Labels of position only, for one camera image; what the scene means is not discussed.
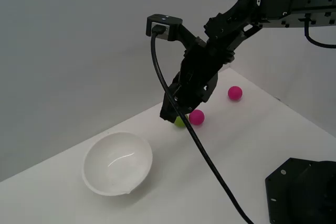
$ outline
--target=white table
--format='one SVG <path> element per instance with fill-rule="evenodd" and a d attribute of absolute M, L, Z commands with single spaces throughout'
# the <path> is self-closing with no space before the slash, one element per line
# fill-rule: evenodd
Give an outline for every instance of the white table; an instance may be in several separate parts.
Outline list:
<path fill-rule="evenodd" d="M 230 102 L 238 85 L 244 97 Z M 159 119 L 158 104 L 0 183 L 0 222 L 244 223 L 186 129 Z M 246 214 L 269 223 L 264 179 L 289 157 L 336 161 L 336 139 L 232 69 L 219 75 L 196 131 Z M 129 195 L 104 197 L 81 179 L 85 152 L 117 131 L 146 138 L 153 166 Z"/>

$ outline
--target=black robotic arm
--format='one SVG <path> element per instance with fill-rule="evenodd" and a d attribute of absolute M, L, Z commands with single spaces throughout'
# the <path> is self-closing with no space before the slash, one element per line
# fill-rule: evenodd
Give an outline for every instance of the black robotic arm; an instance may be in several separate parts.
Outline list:
<path fill-rule="evenodd" d="M 262 28 L 304 27 L 307 39 L 320 47 L 336 48 L 309 37 L 309 26 L 333 26 L 336 0 L 238 0 L 227 12 L 210 18 L 204 25 L 209 37 L 204 42 L 183 25 L 182 20 L 161 14 L 147 18 L 146 35 L 156 25 L 165 27 L 158 38 L 180 41 L 185 47 L 180 71 L 169 86 L 179 109 L 191 113 L 201 102 L 207 102 L 218 79 L 218 71 L 234 60 L 235 49 Z M 177 112 L 165 95 L 160 117 L 174 123 Z"/>

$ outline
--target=white wall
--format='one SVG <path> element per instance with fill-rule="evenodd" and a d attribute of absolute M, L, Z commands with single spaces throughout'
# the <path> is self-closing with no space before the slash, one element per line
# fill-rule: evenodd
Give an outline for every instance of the white wall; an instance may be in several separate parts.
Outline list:
<path fill-rule="evenodd" d="M 336 27 L 313 28 L 311 37 L 336 44 Z M 310 44 L 303 28 L 263 29 L 235 58 L 234 70 L 336 136 L 335 49 Z"/>
<path fill-rule="evenodd" d="M 205 38 L 235 2 L 0 0 L 0 181 L 162 101 L 147 16 L 180 17 Z M 183 47 L 160 41 L 158 53 L 171 81 Z"/>

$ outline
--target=magenta ball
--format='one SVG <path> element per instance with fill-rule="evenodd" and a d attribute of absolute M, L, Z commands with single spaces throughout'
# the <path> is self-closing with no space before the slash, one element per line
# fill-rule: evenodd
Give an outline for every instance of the magenta ball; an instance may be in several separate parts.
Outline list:
<path fill-rule="evenodd" d="M 204 119 L 204 113 L 200 110 L 194 110 L 189 115 L 189 121 L 194 125 L 201 125 L 204 122 Z"/>
<path fill-rule="evenodd" d="M 227 92 L 227 95 L 229 98 L 233 101 L 238 101 L 240 98 L 242 98 L 243 91 L 238 86 L 233 86 L 229 88 L 229 91 Z"/>

